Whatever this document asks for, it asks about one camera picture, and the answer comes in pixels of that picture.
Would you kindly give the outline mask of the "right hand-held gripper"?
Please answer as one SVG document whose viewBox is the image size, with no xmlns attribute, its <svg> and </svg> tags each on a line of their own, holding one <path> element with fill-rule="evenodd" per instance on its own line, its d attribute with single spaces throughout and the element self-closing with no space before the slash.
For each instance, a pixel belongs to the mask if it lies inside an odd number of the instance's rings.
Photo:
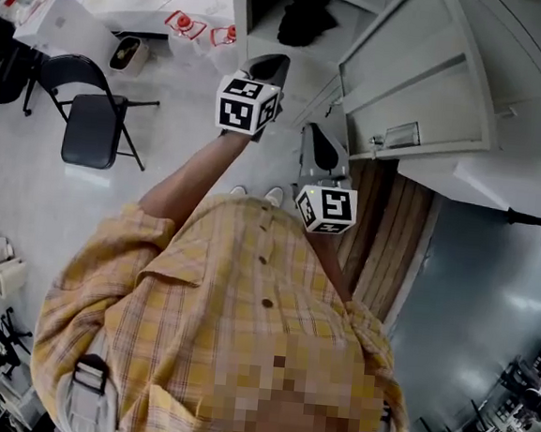
<svg viewBox="0 0 541 432">
<path fill-rule="evenodd" d="M 299 177 L 330 179 L 304 185 L 296 196 L 306 232 L 340 235 L 355 224 L 358 191 L 344 179 L 348 166 L 347 150 L 338 139 L 318 123 L 304 125 Z"/>
</svg>

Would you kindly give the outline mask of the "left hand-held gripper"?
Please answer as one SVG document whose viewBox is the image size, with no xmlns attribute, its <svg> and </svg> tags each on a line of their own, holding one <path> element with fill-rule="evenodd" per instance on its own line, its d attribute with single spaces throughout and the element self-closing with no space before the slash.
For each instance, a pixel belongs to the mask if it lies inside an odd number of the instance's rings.
<svg viewBox="0 0 541 432">
<path fill-rule="evenodd" d="M 225 75 L 218 86 L 216 126 L 252 137 L 262 132 L 277 117 L 290 63 L 286 54 L 265 54 Z"/>
</svg>

